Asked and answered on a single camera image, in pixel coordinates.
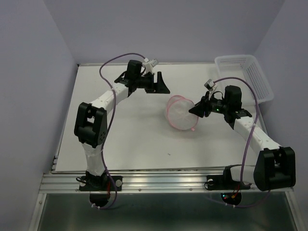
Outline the white mesh laundry bag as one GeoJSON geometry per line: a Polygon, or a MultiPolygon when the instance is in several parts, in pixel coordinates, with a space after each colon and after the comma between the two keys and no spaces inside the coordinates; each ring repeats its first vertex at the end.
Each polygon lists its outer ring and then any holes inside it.
{"type": "Polygon", "coordinates": [[[193,101],[180,95],[173,95],[166,103],[165,109],[169,125],[177,130],[194,131],[199,117],[189,112],[193,107],[193,101]]]}

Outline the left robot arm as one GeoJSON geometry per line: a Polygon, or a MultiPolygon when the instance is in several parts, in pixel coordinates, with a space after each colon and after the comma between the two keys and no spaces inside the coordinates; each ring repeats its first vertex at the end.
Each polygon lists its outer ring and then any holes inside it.
{"type": "Polygon", "coordinates": [[[111,121],[109,113],[114,114],[116,106],[137,89],[150,94],[170,94],[161,72],[153,73],[158,64],[156,59],[144,62],[130,60],[127,69],[110,85],[110,89],[90,103],[81,103],[77,110],[74,135],[78,137],[86,155],[86,177],[91,185],[101,190],[107,185],[103,175],[106,167],[102,160],[102,148],[107,138],[111,121]]]}

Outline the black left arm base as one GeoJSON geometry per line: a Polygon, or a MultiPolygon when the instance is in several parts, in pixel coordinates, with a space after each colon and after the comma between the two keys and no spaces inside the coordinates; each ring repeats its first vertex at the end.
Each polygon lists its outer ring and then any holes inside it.
{"type": "Polygon", "coordinates": [[[85,175],[76,177],[79,183],[80,191],[98,192],[98,191],[122,191],[122,186],[114,186],[110,178],[103,174],[100,176],[85,175]]]}

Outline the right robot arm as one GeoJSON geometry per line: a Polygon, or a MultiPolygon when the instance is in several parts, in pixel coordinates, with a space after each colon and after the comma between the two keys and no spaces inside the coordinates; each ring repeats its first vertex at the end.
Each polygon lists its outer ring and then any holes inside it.
{"type": "Polygon", "coordinates": [[[257,155],[253,166],[226,166],[221,175],[208,175],[207,190],[232,190],[239,187],[248,190],[255,185],[260,191],[293,187],[295,176],[295,152],[273,141],[255,122],[252,115],[242,108],[242,92],[237,86],[226,86],[222,99],[205,94],[189,110],[200,118],[219,113],[229,126],[240,134],[257,155]]]}

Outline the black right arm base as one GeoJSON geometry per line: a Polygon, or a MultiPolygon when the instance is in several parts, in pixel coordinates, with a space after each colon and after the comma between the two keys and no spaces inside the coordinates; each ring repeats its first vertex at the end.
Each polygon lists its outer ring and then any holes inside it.
{"type": "Polygon", "coordinates": [[[241,183],[240,180],[233,180],[231,176],[231,170],[235,167],[241,167],[240,165],[226,166],[221,175],[207,175],[204,188],[208,191],[213,190],[249,190],[251,184],[247,186],[241,183]]]}

